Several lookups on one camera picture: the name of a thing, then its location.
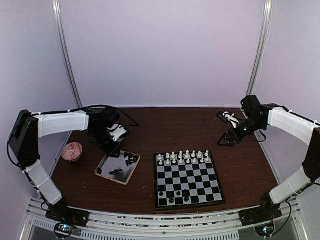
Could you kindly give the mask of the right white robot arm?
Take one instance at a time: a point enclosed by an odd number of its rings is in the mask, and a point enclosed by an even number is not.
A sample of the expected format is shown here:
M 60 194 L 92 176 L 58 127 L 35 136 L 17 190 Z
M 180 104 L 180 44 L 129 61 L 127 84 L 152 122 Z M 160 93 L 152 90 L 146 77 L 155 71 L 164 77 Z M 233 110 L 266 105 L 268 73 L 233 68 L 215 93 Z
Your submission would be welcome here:
M 301 194 L 320 178 L 320 124 L 284 105 L 263 104 L 256 95 L 247 95 L 240 101 L 240 105 L 243 118 L 227 110 L 217 113 L 218 119 L 230 125 L 218 140 L 218 146 L 234 147 L 244 138 L 271 128 L 273 133 L 280 132 L 283 137 L 289 138 L 290 143 L 302 147 L 298 153 L 304 159 L 298 169 L 261 198 L 256 216 L 266 221 L 284 201 Z

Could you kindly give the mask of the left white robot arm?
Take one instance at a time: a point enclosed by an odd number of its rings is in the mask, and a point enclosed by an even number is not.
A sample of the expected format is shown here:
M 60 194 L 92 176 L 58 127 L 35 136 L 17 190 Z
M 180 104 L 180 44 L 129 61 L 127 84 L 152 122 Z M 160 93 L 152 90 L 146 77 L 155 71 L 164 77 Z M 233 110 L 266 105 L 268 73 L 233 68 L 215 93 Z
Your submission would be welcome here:
M 39 139 L 66 132 L 88 133 L 90 141 L 109 155 L 129 134 L 121 125 L 122 111 L 109 105 L 91 105 L 62 111 L 35 112 L 22 110 L 8 137 L 6 150 L 13 153 L 15 166 L 23 171 L 61 222 L 72 218 L 72 211 L 61 191 L 44 169 L 39 153 Z

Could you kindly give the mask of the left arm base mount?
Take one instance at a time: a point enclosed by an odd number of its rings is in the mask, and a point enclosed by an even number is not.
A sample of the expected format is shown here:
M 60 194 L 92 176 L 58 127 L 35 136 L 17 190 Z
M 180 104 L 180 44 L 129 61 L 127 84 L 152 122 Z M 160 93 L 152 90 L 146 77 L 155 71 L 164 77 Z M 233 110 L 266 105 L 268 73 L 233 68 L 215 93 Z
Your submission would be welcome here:
M 85 210 L 75 208 L 67 208 L 66 215 L 54 213 L 52 210 L 46 212 L 45 217 L 56 221 L 53 227 L 53 233 L 60 240 L 65 240 L 71 237 L 81 228 L 87 226 L 90 213 Z

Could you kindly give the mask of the black grey chessboard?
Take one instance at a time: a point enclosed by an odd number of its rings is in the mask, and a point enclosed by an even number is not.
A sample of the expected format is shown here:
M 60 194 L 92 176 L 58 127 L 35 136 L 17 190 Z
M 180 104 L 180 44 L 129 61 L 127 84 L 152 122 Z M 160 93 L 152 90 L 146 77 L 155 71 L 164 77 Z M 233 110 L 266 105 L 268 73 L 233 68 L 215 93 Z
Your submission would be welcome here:
M 226 203 L 216 164 L 210 150 L 155 153 L 155 209 L 176 211 Z

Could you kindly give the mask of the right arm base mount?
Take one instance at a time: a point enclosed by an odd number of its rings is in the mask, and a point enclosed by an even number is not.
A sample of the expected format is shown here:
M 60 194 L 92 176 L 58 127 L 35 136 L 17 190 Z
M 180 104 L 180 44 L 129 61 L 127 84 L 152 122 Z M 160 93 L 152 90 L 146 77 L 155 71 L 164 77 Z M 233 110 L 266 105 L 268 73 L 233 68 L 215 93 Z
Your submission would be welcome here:
M 262 238 L 271 237 L 275 233 L 274 220 L 282 216 L 278 209 L 264 212 L 261 207 L 241 210 L 238 214 L 242 226 L 253 227 L 255 233 Z

